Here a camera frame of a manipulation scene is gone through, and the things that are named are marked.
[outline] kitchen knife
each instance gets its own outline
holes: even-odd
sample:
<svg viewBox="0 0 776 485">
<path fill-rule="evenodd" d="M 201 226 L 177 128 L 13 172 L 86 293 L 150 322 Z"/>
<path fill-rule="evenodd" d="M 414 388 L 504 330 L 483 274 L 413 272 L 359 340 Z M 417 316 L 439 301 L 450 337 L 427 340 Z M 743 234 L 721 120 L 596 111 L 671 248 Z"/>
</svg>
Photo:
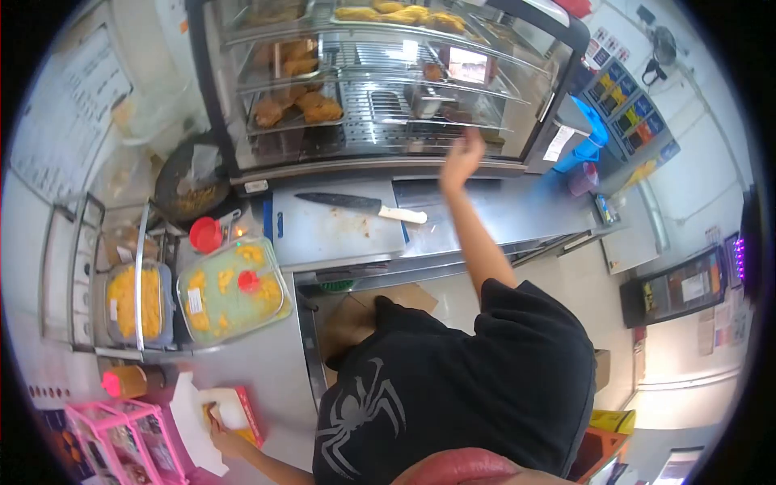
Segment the kitchen knife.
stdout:
<svg viewBox="0 0 776 485">
<path fill-rule="evenodd" d="M 327 206 L 344 207 L 345 209 L 374 214 L 388 219 L 403 220 L 416 224 L 423 224 L 428 219 L 425 212 L 385 207 L 382 200 L 370 199 L 369 197 L 347 196 L 345 194 L 330 194 L 326 192 L 301 192 L 295 195 L 302 200 Z"/>
</svg>

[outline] hand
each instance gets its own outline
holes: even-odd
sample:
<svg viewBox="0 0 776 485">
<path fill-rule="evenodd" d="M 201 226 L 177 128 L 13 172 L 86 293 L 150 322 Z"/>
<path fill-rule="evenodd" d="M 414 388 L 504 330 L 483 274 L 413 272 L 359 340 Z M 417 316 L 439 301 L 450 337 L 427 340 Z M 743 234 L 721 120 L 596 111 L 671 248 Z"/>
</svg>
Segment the hand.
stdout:
<svg viewBox="0 0 776 485">
<path fill-rule="evenodd" d="M 213 446 L 223 455 L 230 458 L 244 458 L 246 446 L 253 446 L 247 439 L 230 430 L 221 422 L 218 410 L 213 408 L 210 425 L 210 439 L 213 440 Z"/>
<path fill-rule="evenodd" d="M 466 128 L 464 135 L 465 138 L 452 143 L 439 174 L 439 187 L 446 196 L 463 189 L 463 184 L 477 170 L 485 155 L 485 142 L 477 128 Z"/>
</svg>

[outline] yellow bag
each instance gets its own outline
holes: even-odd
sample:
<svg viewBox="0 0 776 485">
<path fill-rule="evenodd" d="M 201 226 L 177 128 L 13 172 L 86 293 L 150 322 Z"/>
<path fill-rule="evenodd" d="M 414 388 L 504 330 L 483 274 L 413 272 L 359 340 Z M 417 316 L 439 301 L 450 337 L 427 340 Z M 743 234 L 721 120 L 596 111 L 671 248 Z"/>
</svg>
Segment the yellow bag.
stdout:
<svg viewBox="0 0 776 485">
<path fill-rule="evenodd" d="M 600 409 L 593 409 L 593 414 L 590 416 L 590 426 L 604 431 L 632 435 L 633 427 L 635 425 L 636 410 L 633 409 L 630 411 L 603 411 Z"/>
</svg>

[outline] tiled floor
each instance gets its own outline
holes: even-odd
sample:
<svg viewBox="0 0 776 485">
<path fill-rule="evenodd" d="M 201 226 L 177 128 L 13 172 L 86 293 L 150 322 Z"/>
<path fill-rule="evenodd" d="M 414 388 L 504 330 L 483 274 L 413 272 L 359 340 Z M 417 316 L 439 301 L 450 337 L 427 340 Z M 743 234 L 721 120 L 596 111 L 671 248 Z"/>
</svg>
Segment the tiled floor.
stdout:
<svg viewBox="0 0 776 485">
<path fill-rule="evenodd" d="M 596 393 L 594 406 L 619 409 L 632 392 L 632 337 L 622 323 L 618 291 L 622 278 L 608 274 L 600 244 L 588 244 L 561 258 L 537 258 L 515 269 L 515 273 L 518 281 L 530 280 L 571 310 L 595 348 L 611 352 L 609 384 Z M 474 333 L 480 305 L 467 274 L 419 284 L 438 300 L 432 312 L 434 317 L 448 327 Z M 324 322 L 343 297 L 316 298 L 320 307 L 316 324 Z"/>
</svg>

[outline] glass display case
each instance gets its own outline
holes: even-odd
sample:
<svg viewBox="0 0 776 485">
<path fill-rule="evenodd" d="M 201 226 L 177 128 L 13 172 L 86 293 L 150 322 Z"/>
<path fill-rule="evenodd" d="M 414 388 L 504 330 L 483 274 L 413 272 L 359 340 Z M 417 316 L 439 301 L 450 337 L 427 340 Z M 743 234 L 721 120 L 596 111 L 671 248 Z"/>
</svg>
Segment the glass display case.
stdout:
<svg viewBox="0 0 776 485">
<path fill-rule="evenodd" d="M 589 41 L 549 0 L 187 8 L 200 89 L 235 186 L 436 167 L 467 126 L 486 141 L 485 166 L 521 173 Z"/>
</svg>

